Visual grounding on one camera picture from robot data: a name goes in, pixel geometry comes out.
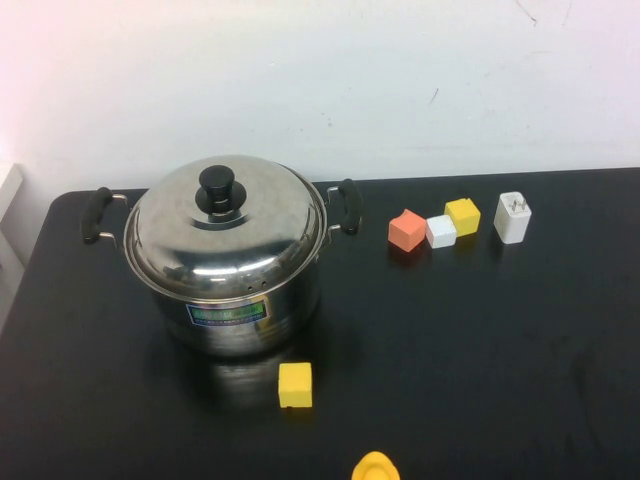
yellow cube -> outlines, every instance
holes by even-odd
[[[278,378],[280,407],[311,407],[311,364],[281,363]]]
[[[451,217],[458,231],[458,237],[478,231],[480,210],[478,210],[470,198],[461,198],[460,200],[448,202],[444,206],[444,214]]]

pot label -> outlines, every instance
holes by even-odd
[[[188,305],[187,311],[191,323],[202,327],[224,325],[240,325],[262,320],[269,316],[264,300],[239,307],[222,307],[218,305]]]

white power adapter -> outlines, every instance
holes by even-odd
[[[502,243],[520,243],[527,232],[531,209],[520,192],[500,195],[493,225],[496,227]]]

black handle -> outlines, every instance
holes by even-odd
[[[235,179],[233,170],[225,165],[205,168],[198,178],[198,208],[208,215],[238,210],[247,199],[247,192]]]
[[[100,221],[104,209],[113,201],[113,193],[107,187],[100,187],[93,192],[82,212],[80,229],[84,243],[95,243],[100,238]]]
[[[338,191],[344,199],[345,216],[340,222],[340,228],[344,233],[355,235],[358,233],[360,224],[362,223],[362,213],[364,206],[362,203],[362,195],[356,186],[356,182],[347,178],[340,182]]]

white cube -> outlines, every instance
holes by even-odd
[[[431,248],[451,247],[457,236],[456,226],[449,215],[427,218],[427,240]]]

